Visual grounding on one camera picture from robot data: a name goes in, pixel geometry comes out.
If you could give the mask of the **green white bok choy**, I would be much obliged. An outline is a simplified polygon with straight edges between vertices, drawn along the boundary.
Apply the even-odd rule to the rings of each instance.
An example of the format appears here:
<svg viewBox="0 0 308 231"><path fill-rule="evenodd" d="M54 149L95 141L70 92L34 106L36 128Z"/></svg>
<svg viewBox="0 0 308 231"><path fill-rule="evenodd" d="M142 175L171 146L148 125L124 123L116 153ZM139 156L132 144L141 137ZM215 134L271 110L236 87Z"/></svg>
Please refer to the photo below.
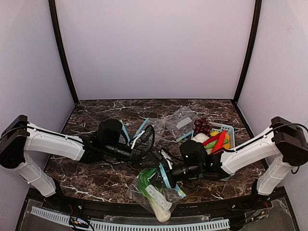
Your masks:
<svg viewBox="0 0 308 231"><path fill-rule="evenodd" d="M156 169L143 170L138 175L138 190L148 201L156 219L160 223L167 222L171 217L170 209L172 203L163 195L162 191L150 183L150 179L155 175Z"/></svg>

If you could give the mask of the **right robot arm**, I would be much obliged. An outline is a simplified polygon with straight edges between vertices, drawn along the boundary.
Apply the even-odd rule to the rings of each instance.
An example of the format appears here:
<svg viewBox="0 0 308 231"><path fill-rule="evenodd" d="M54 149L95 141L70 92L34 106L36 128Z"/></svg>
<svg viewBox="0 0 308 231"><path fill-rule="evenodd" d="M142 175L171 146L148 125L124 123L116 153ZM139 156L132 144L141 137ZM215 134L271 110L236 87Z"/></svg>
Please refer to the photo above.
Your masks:
<svg viewBox="0 0 308 231"><path fill-rule="evenodd" d="M165 175L166 185L174 189L177 182L199 175L209 181L227 180L243 167L274 156L253 190L257 195L269 196L288 173L297 173L307 163L307 133L306 126L277 116L262 133L230 149L223 146L225 132L202 142L188 140L180 145L183 164L161 173Z"/></svg>

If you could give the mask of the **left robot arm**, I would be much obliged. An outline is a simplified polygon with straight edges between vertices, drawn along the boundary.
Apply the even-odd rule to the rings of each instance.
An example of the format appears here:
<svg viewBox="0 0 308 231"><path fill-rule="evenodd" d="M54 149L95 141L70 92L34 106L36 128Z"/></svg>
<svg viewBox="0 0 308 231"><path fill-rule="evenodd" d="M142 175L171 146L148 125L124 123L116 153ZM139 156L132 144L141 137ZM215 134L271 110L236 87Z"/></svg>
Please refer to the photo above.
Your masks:
<svg viewBox="0 0 308 231"><path fill-rule="evenodd" d="M108 119L99 124L88 139L49 131L28 122L27 116L19 115L1 134L0 165L17 172L28 184L44 197L61 194L59 183L47 176L28 155L29 151L69 158L73 161L92 164L108 162L110 158L129 164L140 164L150 154L154 143L143 151L137 142L155 141L155 131L148 125L132 141L122 129L122 123Z"/></svg>

